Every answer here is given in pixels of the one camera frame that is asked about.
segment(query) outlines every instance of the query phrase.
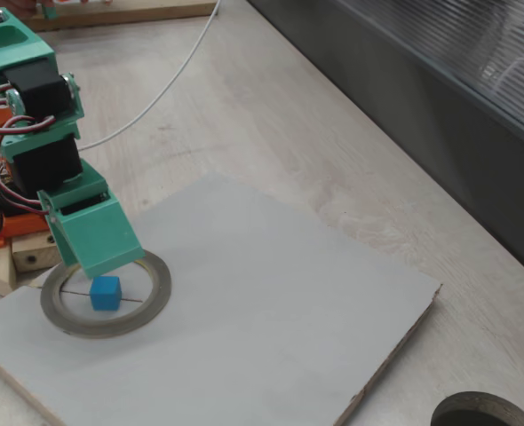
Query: cardboard edge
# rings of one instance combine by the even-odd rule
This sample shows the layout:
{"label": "cardboard edge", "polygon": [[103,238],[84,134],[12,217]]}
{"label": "cardboard edge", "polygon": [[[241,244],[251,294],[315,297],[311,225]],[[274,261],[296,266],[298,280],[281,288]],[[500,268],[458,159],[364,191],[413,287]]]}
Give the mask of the cardboard edge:
{"label": "cardboard edge", "polygon": [[[384,373],[386,367],[390,364],[390,362],[394,359],[396,354],[400,351],[400,349],[402,349],[404,344],[410,339],[410,337],[414,334],[414,332],[417,330],[419,325],[427,317],[428,313],[430,312],[430,310],[432,309],[434,305],[436,297],[438,297],[438,295],[440,294],[442,287],[443,287],[443,284],[440,284],[440,287],[433,294],[432,301],[430,302],[428,307],[424,310],[422,315],[417,319],[417,321],[410,328],[408,333],[404,337],[402,337],[402,339],[398,342],[398,344],[391,350],[391,352],[388,354],[388,357],[386,357],[385,361],[380,365],[380,367],[377,369],[375,374],[373,374],[373,376],[370,378],[367,384],[362,388],[362,390],[351,399],[349,406],[337,418],[335,423],[333,423],[333,426],[343,426],[345,422],[349,419],[349,417],[351,417],[351,414],[353,414],[357,406],[361,404],[364,397],[369,393],[370,388],[374,386],[374,384],[377,382],[381,374]],[[33,394],[29,393],[29,391],[20,382],[18,382],[12,375],[6,372],[5,369],[1,366],[0,366],[0,378],[5,380],[12,387],[14,391],[16,391],[22,398],[24,398],[52,426],[67,426],[59,417],[57,417],[54,413],[51,412],[51,410],[49,410],[46,406],[44,406]]]}
{"label": "cardboard edge", "polygon": [[333,423],[333,426],[342,426],[345,424],[345,422],[351,417],[351,414],[353,414],[354,410],[359,406],[362,402],[362,400],[367,396],[367,394],[370,391],[370,388],[375,385],[378,378],[384,373],[386,370],[386,367],[391,363],[391,361],[394,359],[396,354],[402,349],[404,344],[410,339],[410,337],[414,334],[414,332],[417,330],[417,328],[420,326],[420,324],[424,321],[424,319],[428,316],[428,313],[433,307],[433,304],[436,300],[436,297],[440,294],[441,288],[443,287],[443,284],[440,284],[440,287],[435,291],[432,297],[432,301],[428,305],[428,307],[425,309],[425,311],[420,315],[420,318],[417,319],[417,321],[414,323],[414,325],[410,328],[408,333],[402,337],[402,339],[398,342],[398,344],[391,350],[391,352],[388,354],[388,357],[386,357],[385,361],[380,365],[380,367],[377,369],[375,374],[370,378],[370,380],[367,382],[364,388],[356,394],[349,403],[349,406],[345,409],[345,411],[337,418],[335,423]]}
{"label": "cardboard edge", "polygon": [[44,406],[35,396],[25,388],[20,382],[18,382],[12,375],[10,375],[5,369],[0,366],[0,379],[4,380],[10,385],[10,387],[24,398],[37,412],[44,417],[52,426],[67,426],[59,417],[51,412],[46,406]]}
{"label": "cardboard edge", "polygon": [[35,16],[25,23],[34,31],[53,31],[57,29],[96,27],[103,25],[129,24],[134,22],[149,22],[154,20],[176,20],[210,16],[216,3],[181,4],[165,7],[142,8],[133,10],[98,12],[79,12],[66,14],[55,20],[45,20]]}

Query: white board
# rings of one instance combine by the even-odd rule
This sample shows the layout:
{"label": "white board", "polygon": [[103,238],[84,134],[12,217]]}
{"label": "white board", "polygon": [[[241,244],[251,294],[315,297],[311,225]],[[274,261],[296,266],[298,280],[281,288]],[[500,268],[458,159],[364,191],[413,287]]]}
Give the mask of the white board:
{"label": "white board", "polygon": [[45,319],[38,289],[0,301],[0,374],[51,422],[329,426],[439,288],[218,175],[134,227],[173,278],[167,307],[140,330],[84,340]]}

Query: green bracket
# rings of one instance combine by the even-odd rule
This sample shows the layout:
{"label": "green bracket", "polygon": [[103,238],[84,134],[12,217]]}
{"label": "green bracket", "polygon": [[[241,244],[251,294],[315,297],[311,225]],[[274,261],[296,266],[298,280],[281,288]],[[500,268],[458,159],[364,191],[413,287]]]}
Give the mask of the green bracket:
{"label": "green bracket", "polygon": [[46,20],[55,20],[57,18],[57,8],[55,6],[41,6],[41,8]]}
{"label": "green bracket", "polygon": [[[0,83],[4,83],[1,74],[6,68],[39,59],[48,59],[58,72],[51,47],[6,9],[1,11],[4,21],[0,22]],[[4,137],[1,151],[10,168],[16,155],[59,143],[71,134],[80,138],[76,121],[84,116],[84,111],[79,90],[71,74],[61,77],[70,90],[70,110],[56,116],[56,122],[46,130]],[[26,113],[17,90],[7,91],[6,96],[13,115]],[[93,278],[142,258],[145,253],[106,180],[81,161],[83,172],[78,176],[55,191],[39,191],[37,196],[49,211],[47,223],[63,262],[67,266],[80,264]]]}
{"label": "green bracket", "polygon": [[7,9],[2,7],[0,11],[4,18],[0,23],[0,72],[41,58],[47,58],[58,69],[53,49]]}
{"label": "green bracket", "polygon": [[[63,262],[79,263],[89,278],[144,256],[120,202],[106,180],[82,160],[83,173],[57,191],[38,193]],[[86,207],[87,200],[96,201]]]}

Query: metal grille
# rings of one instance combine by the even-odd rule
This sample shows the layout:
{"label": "metal grille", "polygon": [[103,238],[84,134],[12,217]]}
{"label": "metal grille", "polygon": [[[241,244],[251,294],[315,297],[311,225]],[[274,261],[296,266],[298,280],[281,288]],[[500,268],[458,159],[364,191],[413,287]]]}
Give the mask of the metal grille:
{"label": "metal grille", "polygon": [[343,0],[524,123],[524,0]]}

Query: dark panel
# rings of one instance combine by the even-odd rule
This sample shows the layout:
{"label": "dark panel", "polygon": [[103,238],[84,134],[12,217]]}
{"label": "dark panel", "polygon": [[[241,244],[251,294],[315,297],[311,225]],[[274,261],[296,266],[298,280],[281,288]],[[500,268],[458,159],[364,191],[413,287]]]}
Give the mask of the dark panel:
{"label": "dark panel", "polygon": [[523,126],[341,2],[250,2],[524,264]]}

